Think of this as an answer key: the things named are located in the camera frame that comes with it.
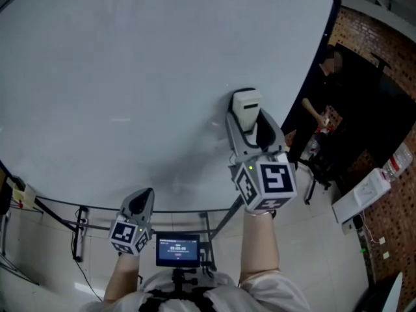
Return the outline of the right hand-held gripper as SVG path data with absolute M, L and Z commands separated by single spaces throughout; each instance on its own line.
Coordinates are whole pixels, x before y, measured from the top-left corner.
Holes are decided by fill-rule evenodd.
M 285 136 L 269 113 L 260 109 L 246 133 L 234 112 L 227 111 L 226 129 L 236 155 L 229 166 L 231 180 L 249 213 L 275 211 L 297 197 L 295 165 L 287 160 Z

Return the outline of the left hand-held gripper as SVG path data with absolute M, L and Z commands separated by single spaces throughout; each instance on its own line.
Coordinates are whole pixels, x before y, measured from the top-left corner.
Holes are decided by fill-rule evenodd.
M 155 192 L 143 188 L 128 195 L 110 227 L 109 240 L 117 252 L 139 256 L 153 234 L 150 218 Z

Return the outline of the white eraser block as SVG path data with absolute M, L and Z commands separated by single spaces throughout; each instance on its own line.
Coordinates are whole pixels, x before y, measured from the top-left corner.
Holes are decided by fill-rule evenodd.
M 258 90 L 245 90 L 233 94 L 232 111 L 244 132 L 250 132 L 254 128 L 261 100 L 262 95 Z

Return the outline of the white board panel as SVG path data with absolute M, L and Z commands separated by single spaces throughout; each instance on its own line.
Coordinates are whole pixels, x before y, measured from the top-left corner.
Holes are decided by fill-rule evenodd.
M 225 115 L 256 88 L 282 124 L 340 0 L 13 0 L 0 10 L 0 161 L 40 196 L 159 210 L 237 197 Z

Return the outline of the person's left forearm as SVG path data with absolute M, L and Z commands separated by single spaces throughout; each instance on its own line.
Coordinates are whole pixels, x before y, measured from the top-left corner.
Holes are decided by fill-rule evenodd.
M 123 297 L 137 291 L 140 257 L 121 254 L 105 289 L 103 301 L 114 303 Z

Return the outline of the person's right forearm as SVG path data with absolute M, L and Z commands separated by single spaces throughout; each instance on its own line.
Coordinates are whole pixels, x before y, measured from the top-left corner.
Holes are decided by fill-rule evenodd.
M 240 283 L 258 274 L 280 269 L 280 255 L 270 212 L 244 213 L 240 267 Z

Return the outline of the small black chest monitor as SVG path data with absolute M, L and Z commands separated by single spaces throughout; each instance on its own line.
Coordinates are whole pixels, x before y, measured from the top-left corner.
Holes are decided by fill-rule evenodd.
M 160 233 L 156 239 L 156 265 L 171 268 L 198 268 L 200 236 L 180 233 Z

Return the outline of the black power strip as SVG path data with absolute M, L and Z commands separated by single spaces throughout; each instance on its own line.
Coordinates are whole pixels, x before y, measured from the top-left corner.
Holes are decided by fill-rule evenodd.
M 83 237 L 86 235 L 88 213 L 88 208 L 83 206 L 75 212 L 77 221 L 75 223 L 75 231 L 73 232 L 73 237 L 71 239 L 71 254 L 73 260 L 77 263 L 83 262 Z

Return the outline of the black screen stand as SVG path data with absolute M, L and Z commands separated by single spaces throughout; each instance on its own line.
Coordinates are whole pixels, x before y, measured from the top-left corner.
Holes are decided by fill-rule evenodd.
M 326 171 L 321 168 L 320 164 L 317 163 L 314 156 L 310 156 L 309 160 L 299 159 L 298 162 L 308 167 L 312 175 L 312 183 L 309 188 L 309 193 L 304 199 L 304 203 L 306 205 L 310 205 L 310 201 L 312 199 L 313 192 L 317 183 L 321 184 L 324 187 L 324 190 L 328 190 L 332 184 L 326 177 Z

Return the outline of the yellow sticky notes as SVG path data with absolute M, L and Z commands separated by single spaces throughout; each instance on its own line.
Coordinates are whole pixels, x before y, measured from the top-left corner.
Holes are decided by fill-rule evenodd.
M 17 183 L 13 183 L 12 199 L 17 203 L 19 209 L 34 209 L 36 194 L 30 185 L 20 188 Z

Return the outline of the white water dispenser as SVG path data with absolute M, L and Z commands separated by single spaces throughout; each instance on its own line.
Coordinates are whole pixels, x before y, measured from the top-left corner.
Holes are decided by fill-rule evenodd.
M 352 190 L 337 200 L 333 205 L 333 213 L 345 235 L 363 227 L 362 212 L 378 201 L 391 189 L 380 168 L 373 169 Z

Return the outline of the clear water dispenser bottle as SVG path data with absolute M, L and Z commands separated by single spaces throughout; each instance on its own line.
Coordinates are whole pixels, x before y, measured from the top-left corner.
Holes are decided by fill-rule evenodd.
M 412 163 L 413 155 L 403 142 L 382 167 L 382 172 L 388 182 L 397 179 Z

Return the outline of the black webcam on screen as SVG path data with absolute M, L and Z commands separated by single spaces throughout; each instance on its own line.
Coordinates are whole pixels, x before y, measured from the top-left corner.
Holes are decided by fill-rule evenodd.
M 371 55 L 378 61 L 378 66 L 377 68 L 383 72 L 384 68 L 389 68 L 391 69 L 391 66 L 389 65 L 389 63 L 387 61 L 385 61 L 382 57 L 379 57 L 378 55 L 376 55 L 375 53 L 371 52 Z

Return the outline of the person's white shirt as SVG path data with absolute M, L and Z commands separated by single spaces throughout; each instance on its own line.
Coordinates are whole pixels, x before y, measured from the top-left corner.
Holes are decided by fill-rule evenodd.
M 111 304 L 90 302 L 79 312 L 311 312 L 302 291 L 277 270 L 252 276 L 240 285 L 225 273 L 208 276 L 197 270 L 188 277 L 196 278 L 198 284 L 183 286 L 190 298 L 158 297 L 174 291 L 172 276 L 171 270 L 163 270 L 138 291 Z

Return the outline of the black chest harness mount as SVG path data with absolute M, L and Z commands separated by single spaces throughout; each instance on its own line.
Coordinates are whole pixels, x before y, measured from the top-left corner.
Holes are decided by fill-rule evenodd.
M 208 268 L 164 270 L 140 286 L 140 291 L 149 294 L 149 297 L 139 307 L 138 312 L 159 312 L 162 304 L 170 300 L 192 302 L 197 312 L 216 312 L 214 304 L 205 293 L 234 284 L 227 274 L 210 271 Z

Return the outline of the large black wall screen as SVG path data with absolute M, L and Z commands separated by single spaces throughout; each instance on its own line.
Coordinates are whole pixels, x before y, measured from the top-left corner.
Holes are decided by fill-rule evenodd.
M 387 75 L 392 67 L 381 72 L 371 54 L 375 63 L 339 43 L 335 48 L 343 56 L 338 80 L 346 113 L 364 137 L 359 144 L 382 167 L 416 124 L 416 101 Z

